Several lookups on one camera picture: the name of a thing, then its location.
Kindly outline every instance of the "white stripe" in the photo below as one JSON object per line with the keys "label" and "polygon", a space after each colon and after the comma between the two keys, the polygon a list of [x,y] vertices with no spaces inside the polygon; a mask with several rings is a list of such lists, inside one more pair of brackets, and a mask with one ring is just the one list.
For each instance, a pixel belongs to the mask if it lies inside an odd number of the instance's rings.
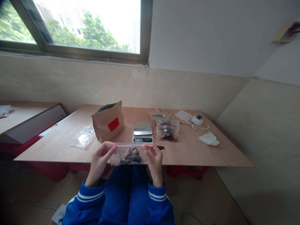
{"label": "white stripe", "polygon": [[68,202],[68,204],[71,203],[71,202],[74,202],[74,200],[75,200],[76,197],[77,197],[77,195],[75,195],[75,196]]}
{"label": "white stripe", "polygon": [[91,198],[98,197],[99,195],[102,195],[104,193],[104,191],[105,191],[105,189],[100,194],[93,195],[93,196],[84,196],[84,195],[80,194],[80,192],[78,192],[78,196],[83,199],[91,199]]}
{"label": "white stripe", "polygon": [[172,203],[168,196],[167,196],[167,199],[170,201],[170,203]]}
{"label": "white stripe", "polygon": [[91,200],[81,200],[80,198],[78,198],[78,196],[77,196],[77,200],[78,201],[80,201],[80,202],[92,202],[92,201],[94,201],[94,200],[96,200],[96,199],[98,199],[98,198],[100,198],[102,195],[100,195],[99,197],[97,197],[97,198],[94,198],[94,199],[91,199]]}
{"label": "white stripe", "polygon": [[149,192],[149,195],[151,195],[152,197],[155,197],[155,198],[164,198],[167,195],[167,193],[165,193],[164,195],[155,195],[155,194],[152,194],[150,191],[148,191],[148,192]]}
{"label": "white stripe", "polygon": [[167,199],[167,197],[165,197],[164,199],[155,199],[155,198],[152,198],[150,195],[149,195],[149,197],[157,202],[163,202],[164,200]]}

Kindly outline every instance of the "kraft paper bag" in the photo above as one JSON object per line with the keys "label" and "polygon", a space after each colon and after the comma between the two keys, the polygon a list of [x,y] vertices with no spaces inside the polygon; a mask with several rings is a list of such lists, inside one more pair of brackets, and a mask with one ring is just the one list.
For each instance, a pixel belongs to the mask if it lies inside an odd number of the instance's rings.
{"label": "kraft paper bag", "polygon": [[102,143],[113,138],[124,127],[122,101],[103,106],[92,115],[96,137]]}

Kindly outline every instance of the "person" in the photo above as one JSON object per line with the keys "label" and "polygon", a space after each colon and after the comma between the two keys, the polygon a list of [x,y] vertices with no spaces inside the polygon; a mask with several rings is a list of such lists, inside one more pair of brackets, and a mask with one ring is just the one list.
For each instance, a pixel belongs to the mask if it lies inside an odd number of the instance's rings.
{"label": "person", "polygon": [[[114,146],[108,150],[108,144]],[[116,166],[108,180],[100,178],[117,149],[104,142],[93,153],[88,177],[67,204],[62,224],[174,224],[162,177],[163,154],[155,144],[142,147],[152,181],[145,165]]]}

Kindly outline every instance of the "white wall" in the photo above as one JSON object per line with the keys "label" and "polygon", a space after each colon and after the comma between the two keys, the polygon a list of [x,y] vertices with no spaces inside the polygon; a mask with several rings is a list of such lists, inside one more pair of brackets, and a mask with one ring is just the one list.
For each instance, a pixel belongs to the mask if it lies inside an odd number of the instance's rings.
{"label": "white wall", "polygon": [[295,0],[154,0],[150,67],[253,77],[299,12]]}
{"label": "white wall", "polygon": [[300,36],[281,46],[257,72],[257,77],[300,86]]}
{"label": "white wall", "polygon": [[257,168],[216,168],[250,224],[300,224],[300,87],[251,80],[217,123]]}
{"label": "white wall", "polygon": [[0,55],[0,100],[200,109],[215,120],[249,79],[217,74]]}

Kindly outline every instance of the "building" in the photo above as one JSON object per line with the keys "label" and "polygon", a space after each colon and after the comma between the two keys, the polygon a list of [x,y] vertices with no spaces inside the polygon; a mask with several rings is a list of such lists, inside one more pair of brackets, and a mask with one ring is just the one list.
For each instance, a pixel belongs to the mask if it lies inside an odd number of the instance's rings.
{"label": "building", "polygon": [[59,8],[52,7],[51,2],[34,1],[43,20],[55,19],[61,27],[67,27],[70,32],[79,38],[83,38],[82,28],[84,24],[84,10],[75,7]]}
{"label": "building", "polygon": [[133,21],[133,36],[130,41],[130,48],[133,53],[140,53],[140,22]]}

